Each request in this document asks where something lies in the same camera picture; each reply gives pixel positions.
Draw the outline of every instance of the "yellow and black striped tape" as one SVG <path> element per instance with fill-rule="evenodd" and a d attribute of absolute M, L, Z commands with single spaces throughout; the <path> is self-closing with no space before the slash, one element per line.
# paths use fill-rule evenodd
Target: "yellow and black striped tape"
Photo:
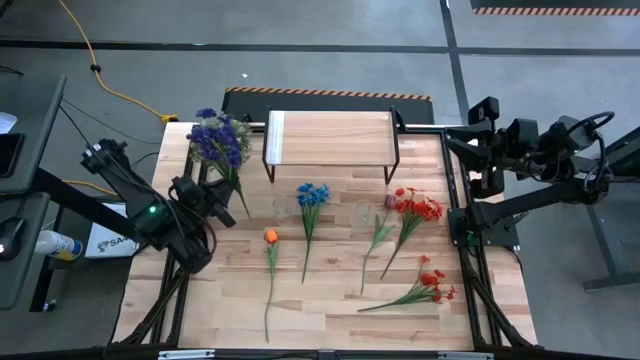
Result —
<path fill-rule="evenodd" d="M 357 97 L 376 97 L 376 98 L 393 98 L 393 99 L 412 99 L 425 100 L 431 102 L 431 96 L 412 95 L 412 94 L 389 94 L 389 93 L 370 93 L 363 91 L 332 91 L 332 90 L 302 90 L 302 89 L 278 89 L 263 88 L 251 86 L 232 86 L 226 89 L 226 92 L 252 92 L 252 93 L 269 93 L 269 94 L 304 94 L 304 95 L 328 95 L 328 96 L 357 96 Z"/>
<path fill-rule="evenodd" d="M 522 8 L 480 7 L 473 9 L 478 15 L 560 15 L 560 16 L 636 16 L 638 9 L 631 8 Z"/>

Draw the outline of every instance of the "yellow cable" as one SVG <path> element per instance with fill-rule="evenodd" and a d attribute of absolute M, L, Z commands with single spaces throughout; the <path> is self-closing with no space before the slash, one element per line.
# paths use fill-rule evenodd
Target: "yellow cable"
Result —
<path fill-rule="evenodd" d="M 69 185 L 82 185 L 82 186 L 88 186 L 88 187 L 93 188 L 93 189 L 95 189 L 95 190 L 98 190 L 98 191 L 100 191 L 100 192 L 102 192 L 102 193 L 104 193 L 104 194 L 111 195 L 111 196 L 118 196 L 118 194 L 114 193 L 114 192 L 113 192 L 113 191 L 111 191 L 111 190 L 107 190 L 107 189 L 105 189 L 105 188 L 103 188 L 103 187 L 100 187 L 100 186 L 98 186 L 98 185 L 96 185 L 96 184 L 93 184 L 93 183 L 90 183 L 90 182 L 87 182 L 87 181 L 80 181 L 80 180 L 62 180 L 62 182 L 67 183 L 67 184 L 69 184 Z"/>
<path fill-rule="evenodd" d="M 71 19 L 73 20 L 73 22 L 76 24 L 76 27 L 78 28 L 78 30 L 80 31 L 80 34 L 82 35 L 82 38 L 84 39 L 84 42 L 87 44 L 87 47 L 89 48 L 89 54 L 91 54 L 91 63 L 93 65 L 98 66 L 98 62 L 96 61 L 96 55 L 93 52 L 93 48 L 91 47 L 91 43 L 89 42 L 89 39 L 87 38 L 87 35 L 84 33 L 84 30 L 82 29 L 82 26 L 80 25 L 80 23 L 78 22 L 78 20 L 76 19 L 75 16 L 73 16 L 73 13 L 71 12 L 71 10 L 69 10 L 69 8 L 67 7 L 67 5 L 64 4 L 64 2 L 62 0 L 58 0 L 58 2 L 60 2 L 60 5 L 62 5 L 62 7 L 65 9 L 65 11 L 67 12 L 67 14 L 69 14 L 69 16 L 71 17 Z M 100 83 L 100 86 L 102 86 L 102 88 L 108 92 L 111 95 L 115 95 L 119 98 L 131 101 L 134 104 L 137 104 L 139 106 L 142 106 L 143 108 L 145 108 L 146 110 L 150 111 L 151 113 L 153 113 L 155 116 L 159 117 L 160 120 L 162 120 L 162 122 L 164 122 L 165 124 L 168 123 L 169 121 L 176 121 L 178 119 L 178 116 L 175 114 L 172 115 L 166 115 L 166 114 L 160 114 L 159 112 L 155 111 L 153 108 L 151 108 L 148 105 L 145 105 L 144 103 L 142 103 L 140 100 L 136 100 L 134 98 L 131 98 L 127 95 L 121 94 L 117 91 L 111 90 L 109 89 L 103 82 L 102 82 L 102 78 L 100 77 L 100 73 L 97 70 L 93 70 L 93 73 L 96 75 L 96 79 L 98 80 L 98 82 Z"/>

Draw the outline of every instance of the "concrete floor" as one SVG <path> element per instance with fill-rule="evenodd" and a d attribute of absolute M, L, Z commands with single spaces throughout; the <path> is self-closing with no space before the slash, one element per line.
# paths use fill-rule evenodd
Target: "concrete floor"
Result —
<path fill-rule="evenodd" d="M 635 116 L 640 105 L 635 95 L 640 91 L 639 59 L 609 56 L 600 50 L 640 48 L 636 36 L 640 18 L 478 16 L 471 12 L 469 1 L 448 3 L 459 47 L 507 48 L 513 54 L 460 56 L 466 94 L 456 92 L 452 58 L 448 54 L 410 53 L 407 48 L 398 47 L 451 45 L 437 0 L 67 1 L 93 41 L 393 46 L 382 53 L 361 53 L 357 49 L 97 51 L 103 76 L 110 86 L 162 112 L 177 113 L 183 120 L 192 119 L 196 109 L 219 108 L 227 86 L 246 85 L 430 95 L 438 124 L 461 123 L 460 97 L 468 98 L 473 105 L 487 95 L 495 96 L 501 105 L 500 126 L 522 117 L 538 120 L 541 130 L 561 115 L 579 118 L 613 110 L 616 118 L 602 129 L 608 143 L 638 126 Z M 57 2 L 23 0 L 15 2 L 0 19 L 1 39 L 81 38 Z M 523 56 L 518 55 L 519 48 L 559 49 L 559 52 L 556 56 Z M 563 55 L 563 49 L 585 52 L 582 56 L 568 56 Z M 89 63 L 84 50 L 0 49 L 0 64 L 27 75 L 64 73 L 69 77 L 65 94 L 69 101 L 126 133 L 159 141 L 162 124 L 137 106 L 104 93 L 89 71 Z M 0 76 L 12 75 L 0 73 Z M 71 114 L 90 140 L 123 139 L 73 110 Z M 131 140 L 128 143 L 131 159 L 158 148 Z M 43 166 L 62 178 L 106 185 L 80 166 L 83 146 L 66 119 L 59 117 Z M 585 153 L 594 152 L 595 149 L 589 149 Z M 150 180 L 154 164 L 154 160 L 145 160 L 137 170 Z M 507 196 L 517 196 L 539 187 L 541 184 L 530 180 L 517 182 L 509 175 L 505 192 Z M 628 211 L 621 213 L 622 207 L 616 203 L 626 201 L 633 208 L 629 199 L 637 193 L 637 187 L 619 185 L 612 192 L 616 192 L 615 196 L 600 206 L 607 217 L 622 224 L 612 229 L 612 236 L 637 238 L 634 227 L 640 226 L 628 219 Z M 540 344 L 556 350 L 640 358 L 637 341 L 640 286 L 590 294 L 582 290 L 583 281 L 606 273 L 585 208 L 562 204 L 534 211 L 519 224 L 518 231 L 527 293 Z M 629 256 L 639 259 L 639 250 L 640 246 L 629 246 Z M 79 275 L 71 277 L 75 280 L 64 284 L 61 299 L 92 298 L 91 294 L 100 289 L 101 299 L 110 306 L 96 309 L 90 301 L 77 301 L 74 304 L 78 315 L 74 321 L 45 320 L 42 326 L 29 331 L 3 331 L 2 352 L 106 343 L 117 317 L 125 273 L 120 273 L 119 282 L 110 279 L 105 284 L 83 282 Z M 14 324 L 2 325 L 4 330 L 9 326 L 19 328 Z M 37 344 L 24 340 L 33 331 L 58 335 L 55 341 Z"/>

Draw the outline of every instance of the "clear glass cup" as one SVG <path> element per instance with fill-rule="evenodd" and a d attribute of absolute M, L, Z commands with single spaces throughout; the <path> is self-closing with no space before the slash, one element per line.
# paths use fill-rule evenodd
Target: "clear glass cup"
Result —
<path fill-rule="evenodd" d="M 278 225 L 283 226 L 291 223 L 291 209 L 289 209 L 286 197 L 278 196 L 273 200 L 273 214 Z"/>
<path fill-rule="evenodd" d="M 373 213 L 373 205 L 367 200 L 358 200 L 355 210 L 353 211 L 352 224 L 355 227 L 366 227 Z"/>

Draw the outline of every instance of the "computer mouse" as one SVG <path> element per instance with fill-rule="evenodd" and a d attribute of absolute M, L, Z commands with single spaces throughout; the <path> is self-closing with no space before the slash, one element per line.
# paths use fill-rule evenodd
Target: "computer mouse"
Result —
<path fill-rule="evenodd" d="M 24 228 L 24 219 L 17 216 L 0 223 L 0 261 L 9 261 L 20 253 Z"/>

